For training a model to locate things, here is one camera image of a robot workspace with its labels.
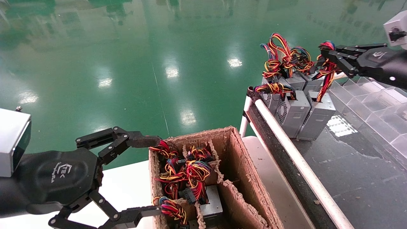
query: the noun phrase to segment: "white table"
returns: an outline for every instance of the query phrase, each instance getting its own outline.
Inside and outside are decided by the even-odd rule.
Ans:
[[[243,142],[266,189],[270,193],[271,199],[274,201],[284,227],[286,229],[313,228],[298,200],[294,198],[291,188],[276,163],[263,148],[257,137],[244,137]],[[103,173],[103,185],[100,187],[99,192],[118,211],[151,205],[148,161],[106,170]],[[56,214],[57,212],[46,215],[23,215],[0,219],[0,228],[46,229],[50,228],[48,221]],[[80,212],[72,214],[69,219],[99,227],[106,222],[108,217],[92,202]],[[153,228],[152,224],[152,217],[143,218],[137,229],[151,229]]]

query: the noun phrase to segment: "wire bundle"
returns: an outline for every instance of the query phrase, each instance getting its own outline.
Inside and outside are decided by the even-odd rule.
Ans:
[[[190,155],[197,161],[204,160],[211,156],[209,150],[206,148],[196,148],[194,145],[190,147],[188,153],[190,153]]]
[[[186,173],[188,184],[197,200],[203,199],[208,203],[208,197],[205,191],[205,179],[210,176],[212,167],[204,161],[188,161],[186,164]]]
[[[276,45],[273,42],[274,38],[277,39],[281,45]],[[282,65],[287,69],[288,78],[291,78],[293,76],[293,68],[295,67],[295,64],[298,63],[295,51],[290,49],[288,42],[279,33],[273,33],[270,36],[268,46],[270,49],[274,50],[276,59],[278,59],[278,51],[283,54],[281,57]]]
[[[168,199],[168,197],[154,197],[153,205],[158,206],[164,215],[174,218],[174,220],[179,220],[179,224],[186,225],[186,212],[179,204],[175,203],[173,200]]]
[[[163,140],[160,141],[160,144],[157,147],[149,147],[149,150],[158,152],[159,154],[163,155],[165,159],[170,159],[178,155],[178,151],[171,150],[168,143]]]
[[[291,49],[291,51],[298,59],[295,68],[305,75],[308,75],[309,71],[314,66],[314,62],[311,60],[311,55],[309,52],[300,46],[295,46]]]
[[[333,44],[332,41],[325,41],[319,45],[319,48],[335,50],[335,45]],[[321,58],[322,58],[322,55],[319,55],[317,57],[317,60],[319,60]],[[319,78],[325,76],[324,84],[318,93],[317,102],[321,102],[322,97],[324,96],[326,90],[331,86],[336,70],[337,70],[337,65],[335,63],[329,61],[329,59],[326,59],[325,62],[321,65],[319,73],[313,78],[313,79],[319,79]]]
[[[254,91],[257,93],[280,94],[281,97],[284,97],[285,93],[290,93],[291,99],[296,99],[295,89],[282,83],[264,84],[255,87]]]
[[[170,199],[178,199],[180,189],[191,189],[196,200],[202,199],[207,202],[205,191],[205,179],[210,175],[212,167],[208,164],[212,161],[211,152],[206,147],[190,147],[186,159],[178,156],[177,150],[171,150],[165,141],[161,141],[157,147],[150,147],[166,158],[164,169],[167,172],[158,180],[165,184],[164,191]]]
[[[266,79],[277,76],[280,73],[281,65],[277,58],[277,53],[273,49],[270,49],[266,44],[261,44],[260,47],[264,48],[269,56],[269,59],[264,62],[264,68],[266,71],[262,73],[262,76]]]

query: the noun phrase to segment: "power supply unit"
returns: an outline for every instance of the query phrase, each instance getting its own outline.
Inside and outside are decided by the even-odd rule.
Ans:
[[[305,86],[305,80],[302,77],[302,72],[296,71],[293,73],[292,78],[287,78],[287,82],[294,88],[294,90],[303,90]]]
[[[320,103],[315,102],[317,96],[317,91],[310,91],[307,95],[311,110],[297,135],[297,140],[316,140],[335,114],[336,109],[329,94],[325,93]]]
[[[312,80],[312,78],[318,74],[318,71],[316,71],[314,74],[311,74],[311,75],[304,75],[302,72],[296,72],[296,73],[305,80],[305,87],[303,89],[305,94],[308,94],[309,91],[320,91],[321,90],[325,76],[323,76],[319,79]]]
[[[295,91],[297,100],[289,100],[286,96],[284,101],[280,100],[277,106],[276,119],[280,122],[282,129],[289,138],[295,138],[311,105],[301,90]]]
[[[282,83],[287,86],[291,86],[283,77],[280,77],[277,80],[279,83]],[[262,84],[267,84],[267,80],[263,78]],[[278,102],[280,101],[281,95],[274,95],[274,94],[262,94],[262,99],[264,104],[269,108],[272,115],[275,114]]]

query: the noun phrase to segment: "transparent plastic tray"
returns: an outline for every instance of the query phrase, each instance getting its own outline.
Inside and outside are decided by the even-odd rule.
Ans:
[[[407,158],[407,93],[361,77],[340,85],[332,83],[329,93],[342,101],[374,131]]]

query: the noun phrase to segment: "green epoxy floor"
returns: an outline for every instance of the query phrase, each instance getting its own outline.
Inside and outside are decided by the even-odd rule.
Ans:
[[[33,116],[29,153],[120,126],[162,138],[239,127],[272,32],[385,42],[405,0],[0,0],[0,107]],[[147,160],[127,150],[107,168]]]

